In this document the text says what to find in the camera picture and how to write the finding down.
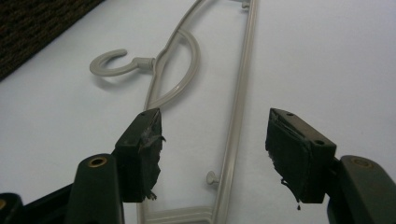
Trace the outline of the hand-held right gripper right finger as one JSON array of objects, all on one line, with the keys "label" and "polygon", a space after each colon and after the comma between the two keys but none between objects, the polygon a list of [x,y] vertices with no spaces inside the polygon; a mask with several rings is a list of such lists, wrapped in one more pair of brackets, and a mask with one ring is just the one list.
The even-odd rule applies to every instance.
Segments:
[{"label": "hand-held right gripper right finger", "polygon": [[396,183],[376,162],[345,155],[297,115],[269,112],[265,149],[299,203],[329,198],[330,224],[396,224]]}]

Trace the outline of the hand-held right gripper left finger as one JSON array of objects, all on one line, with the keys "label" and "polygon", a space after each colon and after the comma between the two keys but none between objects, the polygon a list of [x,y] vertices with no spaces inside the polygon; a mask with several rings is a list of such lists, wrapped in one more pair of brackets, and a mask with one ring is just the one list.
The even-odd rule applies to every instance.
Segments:
[{"label": "hand-held right gripper left finger", "polygon": [[64,224],[124,224],[125,203],[155,200],[164,142],[161,110],[138,114],[112,153],[80,162]]}]

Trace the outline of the beige plastic clothes hanger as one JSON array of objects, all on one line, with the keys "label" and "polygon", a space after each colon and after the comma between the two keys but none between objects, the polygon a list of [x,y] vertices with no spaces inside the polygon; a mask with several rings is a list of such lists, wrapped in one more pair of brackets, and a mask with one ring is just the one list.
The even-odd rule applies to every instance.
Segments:
[{"label": "beige plastic clothes hanger", "polygon": [[[196,38],[186,29],[186,24],[206,0],[195,0],[177,24],[166,45],[154,58],[135,57],[132,61],[118,68],[107,68],[106,63],[127,54],[125,49],[116,49],[96,57],[90,64],[90,71],[99,77],[116,77],[135,69],[149,70],[153,78],[148,88],[145,108],[162,107],[179,96],[197,74],[200,62],[200,48]],[[183,224],[205,222],[207,224],[226,224],[233,186],[233,175],[239,149],[240,135],[245,111],[248,86],[250,58],[253,46],[258,0],[241,0],[242,7],[248,11],[247,27],[243,50],[238,69],[237,82],[233,97],[233,108],[228,129],[226,147],[222,160],[221,172],[217,175],[210,171],[206,183],[217,184],[217,195],[212,206],[195,206],[151,212],[147,202],[136,206],[138,224]],[[185,39],[191,49],[191,63],[187,73],[176,86],[164,95],[159,94],[163,69],[179,39]]]}]

